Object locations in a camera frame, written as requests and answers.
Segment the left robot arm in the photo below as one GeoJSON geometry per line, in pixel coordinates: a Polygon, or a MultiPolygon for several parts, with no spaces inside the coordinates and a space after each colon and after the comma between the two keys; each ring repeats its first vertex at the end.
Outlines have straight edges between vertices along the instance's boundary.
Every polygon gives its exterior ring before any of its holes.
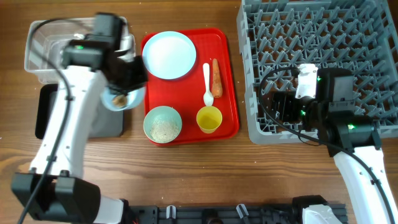
{"type": "Polygon", "coordinates": [[[126,108],[144,99],[148,76],[135,53],[127,21],[99,12],[83,39],[72,39],[60,65],[50,62],[59,77],[57,96],[41,147],[26,173],[16,173],[11,189],[34,220],[65,223],[137,223],[125,199],[102,195],[83,180],[86,142],[99,104],[109,108],[124,95],[126,108]]]}

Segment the white rice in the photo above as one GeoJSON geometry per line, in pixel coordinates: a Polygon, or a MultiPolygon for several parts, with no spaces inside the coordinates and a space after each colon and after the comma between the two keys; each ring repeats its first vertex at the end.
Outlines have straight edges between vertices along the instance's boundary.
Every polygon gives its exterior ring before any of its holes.
{"type": "Polygon", "coordinates": [[[150,136],[157,143],[173,141],[180,133],[180,127],[175,121],[155,120],[150,128],[150,136]]]}

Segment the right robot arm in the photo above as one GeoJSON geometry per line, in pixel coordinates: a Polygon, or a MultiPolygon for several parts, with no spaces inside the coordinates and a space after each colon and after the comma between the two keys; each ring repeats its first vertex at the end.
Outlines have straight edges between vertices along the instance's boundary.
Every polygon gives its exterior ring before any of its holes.
{"type": "Polygon", "coordinates": [[[388,183],[381,138],[373,119],[354,113],[354,76],[344,68],[314,64],[275,69],[298,79],[294,113],[305,129],[317,129],[343,177],[358,223],[397,223],[397,205],[388,183]]]}

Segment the light blue bowl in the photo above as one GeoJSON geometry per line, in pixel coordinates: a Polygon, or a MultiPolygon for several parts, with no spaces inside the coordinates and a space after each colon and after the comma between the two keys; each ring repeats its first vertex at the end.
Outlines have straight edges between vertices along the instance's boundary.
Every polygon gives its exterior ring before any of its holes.
{"type": "Polygon", "coordinates": [[[111,91],[108,87],[106,87],[101,94],[101,101],[102,104],[111,111],[129,110],[137,107],[143,101],[145,93],[146,93],[145,87],[142,87],[134,91],[130,91],[126,94],[117,91],[111,91]],[[113,105],[112,100],[117,95],[127,96],[128,103],[125,107],[117,108],[113,105]]]}

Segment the yellow plastic cup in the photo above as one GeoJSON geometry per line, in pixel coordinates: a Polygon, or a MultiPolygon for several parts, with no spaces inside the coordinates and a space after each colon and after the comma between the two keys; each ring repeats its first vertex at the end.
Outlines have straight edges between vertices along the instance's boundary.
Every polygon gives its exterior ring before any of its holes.
{"type": "Polygon", "coordinates": [[[202,107],[196,116],[197,125],[206,134],[215,132],[220,127],[222,120],[221,111],[214,106],[202,107]]]}

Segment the brown food scrap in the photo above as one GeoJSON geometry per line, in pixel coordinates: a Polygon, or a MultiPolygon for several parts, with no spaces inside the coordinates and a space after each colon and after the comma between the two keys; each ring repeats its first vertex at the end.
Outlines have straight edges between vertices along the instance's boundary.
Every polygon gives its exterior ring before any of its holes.
{"type": "Polygon", "coordinates": [[[126,95],[117,95],[113,98],[112,103],[117,108],[123,108],[128,103],[127,96],[126,95]]]}

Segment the green bowl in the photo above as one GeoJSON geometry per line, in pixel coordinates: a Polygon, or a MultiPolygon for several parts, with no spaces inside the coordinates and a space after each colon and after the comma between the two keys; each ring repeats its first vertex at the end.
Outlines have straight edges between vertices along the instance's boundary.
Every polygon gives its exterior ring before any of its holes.
{"type": "Polygon", "coordinates": [[[177,110],[169,106],[158,106],[150,110],[146,117],[144,118],[144,132],[146,136],[153,142],[155,142],[150,136],[150,128],[155,120],[167,120],[167,121],[175,121],[180,127],[180,132],[182,130],[182,119],[177,110]]]}

